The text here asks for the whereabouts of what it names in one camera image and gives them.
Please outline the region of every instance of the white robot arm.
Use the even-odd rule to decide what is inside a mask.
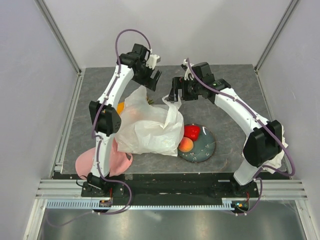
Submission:
[[[277,161],[272,162],[273,166],[281,166],[284,152],[277,142],[261,127],[252,114],[237,101],[223,94],[216,94],[194,80],[194,76],[186,60],[181,66],[186,70],[185,75],[184,77],[174,77],[172,79],[172,89],[169,94],[169,100],[174,101],[175,98],[177,98],[178,89],[182,89],[181,99],[185,101],[197,100],[198,96],[201,95],[224,110],[241,127],[247,137],[243,148],[244,160],[233,175],[237,185],[244,186],[250,183],[261,166],[270,163],[270,161]],[[224,93],[244,103],[278,139],[282,139],[283,143],[282,125],[276,120],[270,122],[265,117],[256,113],[237,96],[235,90],[231,88],[230,84],[224,79],[215,80],[207,62],[196,65],[190,64],[190,66],[203,83],[220,91],[220,93]]]
[[[116,109],[129,81],[134,80],[153,91],[156,90],[161,72],[157,71],[154,78],[151,78],[151,75],[156,64],[160,62],[160,56],[149,52],[148,59],[145,60],[148,52],[149,50],[143,45],[135,44],[131,52],[121,54],[121,72],[118,74],[119,65],[117,65],[103,94],[97,101],[90,102],[89,110],[92,124],[95,125],[96,138],[92,176],[99,178],[101,175],[105,177],[109,174],[112,142],[121,125],[121,118]]]

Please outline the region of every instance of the purple cable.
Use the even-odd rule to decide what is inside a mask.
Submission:
[[[117,63],[118,63],[118,72],[117,72],[117,75],[119,75],[120,72],[121,72],[121,64],[119,64],[121,61],[120,61],[120,56],[119,56],[119,52],[118,52],[118,41],[119,41],[119,37],[120,37],[123,33],[125,33],[125,32],[136,32],[136,33],[141,34],[141,35],[144,37],[144,39],[147,41],[149,49],[151,49],[151,45],[150,45],[150,42],[149,42],[148,38],[146,37],[146,35],[144,35],[144,34],[143,34],[142,32],[140,32],[139,30],[136,30],[136,29],[125,29],[125,30],[121,31],[121,32],[118,34],[118,36],[116,37],[116,39],[115,39],[115,54],[116,54],[116,59],[117,59]],[[92,131],[91,131],[91,137],[92,137],[92,138],[100,138],[100,141],[99,141],[99,143],[98,143],[97,150],[96,150],[97,168],[98,168],[100,177],[101,177],[103,180],[105,180],[106,182],[119,183],[119,184],[122,184],[122,185],[126,186],[126,187],[128,188],[128,190],[129,190],[129,201],[128,201],[128,203],[127,203],[123,208],[121,208],[120,210],[113,211],[113,212],[100,212],[101,215],[113,215],[113,214],[122,213],[122,212],[124,212],[125,210],[127,210],[127,207],[129,206],[129,204],[131,203],[131,200],[132,200],[132,191],[131,191],[131,188],[129,187],[128,184],[126,184],[125,182],[120,181],[120,180],[109,180],[109,179],[106,179],[106,178],[103,176],[103,174],[102,174],[102,172],[101,172],[101,170],[100,170],[100,164],[99,164],[99,152],[100,152],[100,146],[101,146],[102,137],[95,134],[95,129],[96,129],[97,121],[98,121],[98,118],[99,118],[99,114],[100,114],[100,112],[102,111],[102,108],[104,107],[105,103],[107,102],[107,100],[108,100],[108,95],[110,94],[111,90],[112,90],[113,87],[115,86],[117,80],[118,80],[118,76],[116,76],[116,77],[114,78],[114,80],[113,80],[113,82],[112,82],[112,84],[111,84],[111,87],[109,88],[109,90],[108,90],[108,92],[107,92],[107,94],[106,94],[106,97],[103,99],[103,102],[102,102],[101,106],[99,107],[99,109],[98,109],[98,111],[97,111],[97,113],[96,113],[96,115],[95,115],[95,117],[94,117],[94,121],[93,121],[93,125],[92,125]],[[71,219],[71,220],[69,220],[69,221],[67,221],[67,222],[65,222],[65,223],[59,224],[59,225],[52,224],[52,223],[49,221],[49,219],[48,219],[48,214],[46,214],[46,218],[45,218],[45,219],[46,219],[46,222],[47,222],[51,227],[60,228],[60,227],[63,227],[63,226],[65,226],[65,225],[67,225],[67,224],[69,224],[69,223],[71,223],[71,222],[73,222],[73,221],[75,221],[75,220],[77,220],[77,219],[85,216],[85,215],[88,215],[88,214],[90,214],[90,213],[92,213],[92,211],[85,212],[85,213],[83,213],[83,214],[81,214],[81,215],[79,215],[79,216],[76,216],[75,218],[73,218],[73,219]]]
[[[262,172],[262,167],[260,167],[259,170],[256,171],[255,175],[253,175],[253,179],[257,178],[258,175],[259,175],[259,173],[261,173],[261,172]]]
[[[86,216],[86,215],[88,215],[88,214],[91,214],[91,213],[92,213],[92,211],[86,211],[86,212],[84,212],[83,214],[80,214],[79,216],[76,216],[76,217],[72,218],[71,220],[69,220],[69,221],[67,221],[67,222],[65,222],[65,223],[59,224],[59,225],[52,224],[52,223],[49,221],[48,213],[46,213],[46,215],[45,215],[45,221],[46,221],[51,227],[53,227],[53,228],[61,228],[61,227],[65,226],[65,225],[67,225],[67,224],[69,224],[69,223],[71,223],[71,222],[73,222],[73,221],[75,221],[75,220],[77,220],[77,219],[79,219],[79,218],[81,218],[81,217],[83,217],[83,216]]]
[[[293,175],[295,175],[296,173],[296,167],[295,167],[295,164],[294,164],[294,161],[289,153],[289,151],[287,150],[287,148],[282,144],[282,141],[280,141],[270,130],[269,128],[267,128],[263,122],[258,119],[258,117],[256,116],[256,114],[250,109],[250,107],[248,107],[244,102],[240,101],[239,99],[227,94],[227,93],[224,93],[224,92],[221,92],[217,89],[214,89],[212,87],[209,87],[208,85],[206,85],[203,81],[200,80],[200,78],[198,78],[198,76],[195,74],[195,72],[193,71],[191,65],[190,65],[190,61],[189,61],[189,58],[186,59],[186,62],[187,62],[187,65],[191,71],[191,73],[193,74],[194,78],[202,85],[204,86],[206,89],[209,89],[211,90],[212,92],[216,93],[216,94],[221,94],[227,98],[230,98],[232,99],[233,101],[236,101],[237,103],[239,103],[240,105],[242,105],[251,115],[254,119],[256,119],[256,121],[267,131],[268,134],[270,134],[270,136],[279,144],[279,146],[282,148],[282,150],[284,151],[285,155],[287,156],[289,162],[290,162],[290,165],[291,165],[291,168],[292,168],[292,172],[291,173],[286,173],[286,172],[283,172],[283,171],[280,171],[272,166],[268,166],[268,165],[263,165],[262,167],[263,168],[269,168],[269,169],[272,169],[274,171],[276,171],[277,173],[280,173],[284,176],[287,176],[287,177],[291,177]]]
[[[261,197],[262,197],[262,185],[263,185],[263,184],[262,184],[262,179],[261,179],[260,177],[258,177],[258,178],[256,178],[255,180],[259,180],[259,181],[260,181],[260,193],[259,193],[258,199],[256,200],[256,202],[255,202],[255,204],[253,205],[252,208],[250,208],[247,212],[237,213],[238,216],[245,216],[245,215],[247,215],[248,213],[250,213],[251,211],[253,211],[253,210],[257,207],[258,203],[260,202],[260,199],[261,199]],[[225,213],[235,215],[233,212],[229,212],[229,211],[225,211]]]

